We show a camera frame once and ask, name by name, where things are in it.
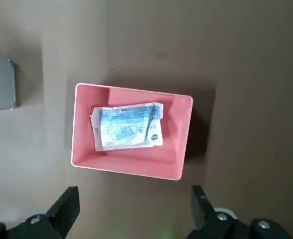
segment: face mask package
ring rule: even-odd
[[[96,107],[91,126],[96,151],[162,146],[163,104]]]

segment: brown floor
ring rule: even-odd
[[[0,55],[20,107],[0,112],[0,221],[15,225],[78,185],[68,238],[181,239],[190,185],[245,222],[293,236],[293,0],[0,0]],[[170,182],[73,168],[74,86],[194,96],[209,149]]]

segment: pink box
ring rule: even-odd
[[[164,104],[163,146],[96,152],[89,115],[94,107]],[[71,164],[75,167],[179,180],[191,119],[191,96],[79,83],[76,86]]]

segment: screw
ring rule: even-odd
[[[259,221],[258,225],[263,229],[269,229],[271,227],[270,224],[266,221]]]
[[[219,213],[217,215],[217,218],[221,221],[226,221],[227,220],[227,216],[224,213]]]
[[[39,221],[40,221],[40,216],[38,215],[36,218],[31,219],[30,224],[39,223]]]

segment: pink plastic bin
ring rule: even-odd
[[[96,152],[89,115],[94,107],[149,102],[164,104],[163,146]],[[76,86],[71,164],[75,167],[179,180],[182,176],[193,98],[162,92],[91,85]]]

